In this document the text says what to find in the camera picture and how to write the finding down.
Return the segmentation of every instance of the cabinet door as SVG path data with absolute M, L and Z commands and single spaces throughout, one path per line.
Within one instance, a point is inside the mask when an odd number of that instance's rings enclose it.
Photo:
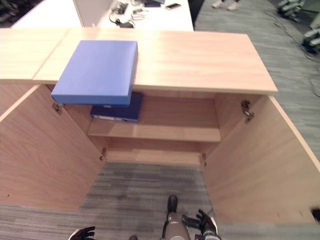
M 32 87 L 0 116 L 0 202 L 76 211 L 105 160 L 50 90 Z
M 242 114 L 240 102 L 233 104 Z M 203 167 L 217 220 L 311 223 L 320 205 L 320 164 L 273 97 L 252 106 L 208 156 Z

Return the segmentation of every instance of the phone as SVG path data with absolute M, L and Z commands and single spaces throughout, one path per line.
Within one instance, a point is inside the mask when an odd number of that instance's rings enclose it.
M 171 5 L 165 6 L 165 9 L 171 10 L 171 9 L 175 9 L 177 7 L 180 7 L 180 6 L 181 6 L 181 4 L 174 3 L 174 4 L 171 4 Z

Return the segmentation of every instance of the blue binder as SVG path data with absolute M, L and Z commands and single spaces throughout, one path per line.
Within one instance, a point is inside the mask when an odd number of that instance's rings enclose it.
M 137 56 L 136 41 L 80 41 L 51 96 L 60 104 L 128 106 Z
M 117 120 L 137 123 L 143 95 L 133 92 L 129 106 L 104 107 L 93 106 L 91 116 L 96 119 Z

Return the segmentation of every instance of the person's foot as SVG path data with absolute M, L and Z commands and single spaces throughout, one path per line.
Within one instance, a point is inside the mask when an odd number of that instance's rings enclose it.
M 224 3 L 224 2 L 221 1 L 221 0 L 216 0 L 216 1 L 212 4 L 212 7 L 213 7 L 214 9 L 217 9 L 217 8 L 219 8 L 223 3 Z
M 129 240 L 138 240 L 138 238 L 136 235 L 133 235 L 133 236 L 129 237 Z
M 230 6 L 228 6 L 227 9 L 228 9 L 229 11 L 235 11 L 235 10 L 238 9 L 238 6 L 239 6 L 239 3 L 236 2 L 236 1 L 234 1 L 233 3 L 231 3 Z

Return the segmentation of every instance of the door hinge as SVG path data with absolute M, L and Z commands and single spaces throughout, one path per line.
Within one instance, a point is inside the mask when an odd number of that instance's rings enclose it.
M 207 166 L 207 154 L 205 152 L 201 154 L 200 163 L 205 167 Z
M 64 104 L 62 104 L 62 103 L 60 103 L 60 104 L 58 104 L 58 103 L 52 103 L 52 108 L 59 114 L 59 115 L 61 115 L 61 113 L 62 113 L 62 108 L 64 107 Z
M 106 153 L 107 153 L 107 149 L 105 147 L 102 148 L 101 155 L 99 157 L 100 161 L 103 161 L 105 159 Z
M 250 105 L 251 102 L 249 100 L 242 100 L 241 101 L 241 110 L 245 116 L 245 123 L 249 123 L 254 117 L 255 117 L 255 113 L 254 112 L 250 112 Z

